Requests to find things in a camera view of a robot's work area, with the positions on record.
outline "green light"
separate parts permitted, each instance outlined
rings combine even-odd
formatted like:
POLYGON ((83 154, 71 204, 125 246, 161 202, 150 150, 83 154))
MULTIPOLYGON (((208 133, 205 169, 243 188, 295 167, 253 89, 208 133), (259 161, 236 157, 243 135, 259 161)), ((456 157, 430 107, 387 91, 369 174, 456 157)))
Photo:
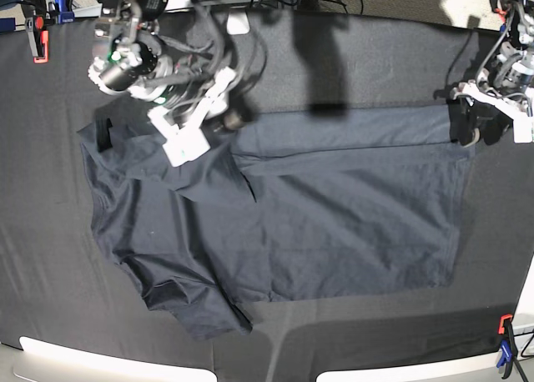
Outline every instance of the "green light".
POLYGON ((113 54, 111 54, 111 59, 118 61, 120 59, 120 53, 118 51, 113 52, 113 54))

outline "black tablecloth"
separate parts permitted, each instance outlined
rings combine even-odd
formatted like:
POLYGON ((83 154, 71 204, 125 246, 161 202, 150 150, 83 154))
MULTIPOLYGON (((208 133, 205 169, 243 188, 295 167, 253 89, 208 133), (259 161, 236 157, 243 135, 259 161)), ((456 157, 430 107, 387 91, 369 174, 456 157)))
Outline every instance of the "black tablecloth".
MULTIPOLYGON (((251 13, 250 23, 269 48, 246 96, 262 113, 442 105, 495 41, 492 33, 333 14, 251 13)), ((192 25, 185 13, 162 21, 164 33, 195 43, 204 31, 192 25)), ((33 64, 25 33, 0 36, 0 341, 18 346, 24 335, 247 382, 496 349, 496 324, 516 306, 534 241, 534 148, 510 134, 476 148, 448 287, 246 304, 251 335, 201 343, 170 314, 148 312, 89 230, 93 205, 76 132, 102 108, 118 121, 145 116, 139 102, 107 97, 88 80, 92 33, 90 21, 52 28, 44 65, 33 64)), ((247 36, 234 41, 243 56, 254 47, 247 36)))

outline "black fabric surface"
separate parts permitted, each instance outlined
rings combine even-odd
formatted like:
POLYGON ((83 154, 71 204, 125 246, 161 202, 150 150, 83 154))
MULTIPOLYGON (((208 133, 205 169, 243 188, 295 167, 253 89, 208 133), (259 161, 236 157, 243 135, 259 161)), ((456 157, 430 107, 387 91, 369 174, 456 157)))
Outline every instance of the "black fabric surface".
POLYGON ((250 332, 237 303, 450 282, 472 150, 448 107, 324 112, 264 114, 178 168, 153 127, 80 133, 96 241, 150 309, 205 339, 250 332))
MULTIPOLYGON (((169 16, 163 30, 179 38, 190 19, 169 16)), ((263 77, 246 96, 264 113, 313 111, 312 103, 334 102, 336 77, 347 82, 341 95, 347 107, 443 103, 440 92, 473 71, 495 41, 492 33, 331 14, 258 13, 249 20, 270 50, 263 77), (295 35, 309 44, 295 49, 295 35), (332 48, 335 59, 327 61, 316 46, 332 48), (344 64, 353 64, 353 72, 344 64)), ((254 331, 207 342, 193 341, 171 314, 147 311, 89 229, 93 203, 76 132, 95 112, 111 114, 115 125, 144 121, 146 114, 140 102, 107 97, 88 80, 92 26, 51 28, 50 61, 39 66, 25 33, 0 36, 0 74, 8 81, 0 89, 0 341, 18 346, 26 335, 211 369, 232 382, 309 381, 329 369, 418 364, 496 349, 496 322, 516 306, 534 241, 532 146, 514 144, 510 133, 499 144, 476 147, 448 287, 243 304, 254 331)), ((202 33, 191 32, 190 41, 202 33)), ((252 50, 246 36, 235 41, 243 55, 252 50)))

